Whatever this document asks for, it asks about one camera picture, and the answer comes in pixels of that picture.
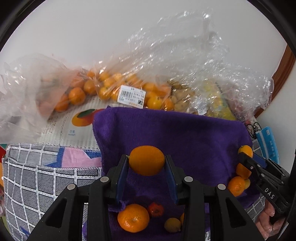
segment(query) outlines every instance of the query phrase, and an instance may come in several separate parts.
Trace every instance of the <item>barcode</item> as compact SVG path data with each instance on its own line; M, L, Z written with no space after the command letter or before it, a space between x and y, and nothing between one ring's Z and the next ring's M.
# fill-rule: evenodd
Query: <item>barcode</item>
M133 95L133 92L129 92L129 91L122 91L121 94L120 94L120 97L126 97L128 99L130 99Z

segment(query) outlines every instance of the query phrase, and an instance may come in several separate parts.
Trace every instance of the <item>plastic bag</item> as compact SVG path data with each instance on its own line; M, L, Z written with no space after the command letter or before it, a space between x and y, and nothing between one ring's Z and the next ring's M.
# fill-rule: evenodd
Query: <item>plastic bag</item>
M78 71L39 54L21 57L4 68L0 143L36 142Z
M221 61L228 48L213 31L210 15L183 12L161 19L155 27L141 29L122 43L118 50L95 67L98 96L138 108L173 110L172 78L191 78L204 63ZM133 99L132 88L144 90Z
M137 108L244 121L259 106L266 108L273 80L224 64L228 52L210 30L208 13L163 18L95 66L97 93L101 100Z

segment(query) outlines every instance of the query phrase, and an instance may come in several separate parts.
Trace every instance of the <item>metal screw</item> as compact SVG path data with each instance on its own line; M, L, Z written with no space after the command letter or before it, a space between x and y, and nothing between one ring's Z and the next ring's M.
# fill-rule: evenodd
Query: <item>metal screw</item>
M193 178L190 176L187 176L187 177L184 177L184 181L190 183L193 181Z
M109 181L109 177L101 177L101 182L106 183Z
M71 183L67 186L68 190L73 190L75 188L75 184Z
M222 183L218 184L217 186L220 190L225 190L226 189L226 186Z

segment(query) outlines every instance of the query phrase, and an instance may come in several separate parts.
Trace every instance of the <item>pink patch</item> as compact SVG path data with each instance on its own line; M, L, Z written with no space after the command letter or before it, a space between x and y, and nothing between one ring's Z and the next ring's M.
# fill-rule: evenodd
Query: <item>pink patch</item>
M66 147L62 167L102 167L101 157L90 158L83 150Z

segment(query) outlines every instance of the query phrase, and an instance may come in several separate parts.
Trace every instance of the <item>wooden frame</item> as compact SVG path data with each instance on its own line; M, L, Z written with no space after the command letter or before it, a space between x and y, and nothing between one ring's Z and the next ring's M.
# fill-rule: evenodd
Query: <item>wooden frame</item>
M287 78L289 77L292 68L295 64L295 56L292 53L290 47L287 45L284 55L281 59L278 69L272 76L274 79L274 92L271 95L271 101L274 100L276 95L279 93ZM264 110L260 108L256 113L255 117L257 118Z

